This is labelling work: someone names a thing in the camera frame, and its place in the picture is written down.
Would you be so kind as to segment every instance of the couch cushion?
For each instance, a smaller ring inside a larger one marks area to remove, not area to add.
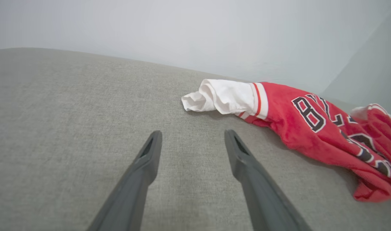
[[[288,150],[233,115],[186,112],[203,79],[160,64],[40,48],[0,50],[0,230],[84,230],[153,130],[163,132],[141,230],[252,230],[232,176],[234,129],[314,230],[390,230],[349,171]]]

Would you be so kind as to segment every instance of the jersey lettering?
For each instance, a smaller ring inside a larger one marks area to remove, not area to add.
[[[353,123],[353,124],[357,124],[357,122],[351,116],[348,116],[348,122]]]
[[[325,111],[326,115],[328,116],[328,119],[331,120],[331,116],[329,115],[329,106],[326,100],[320,97],[320,100],[323,104],[323,110]]]
[[[355,139],[349,138],[343,131],[341,131],[341,135],[349,142],[357,145],[361,148],[361,151],[356,155],[358,159],[364,161],[365,163],[371,163],[374,160],[374,156],[368,151],[367,148],[358,143]],[[355,134],[355,137],[360,137],[361,134]],[[371,164],[376,170],[380,173],[384,174],[387,177],[391,177],[391,163],[387,160],[376,160]]]
[[[306,98],[298,97],[291,102],[315,133],[323,129],[326,124],[325,118],[314,109]]]
[[[308,94],[308,95],[305,95],[306,97],[308,98],[312,98],[312,100],[317,103],[317,100],[316,100],[316,96],[314,94]]]
[[[331,120],[331,122],[334,123],[338,127],[343,126],[343,124],[344,124],[344,120],[342,119],[341,114],[335,115],[335,120]]]
[[[363,143],[368,148],[371,148],[374,152],[377,152],[374,146],[374,141],[372,140],[371,136],[368,136],[364,133],[358,133],[358,134],[350,135],[349,138],[356,140],[359,143]]]

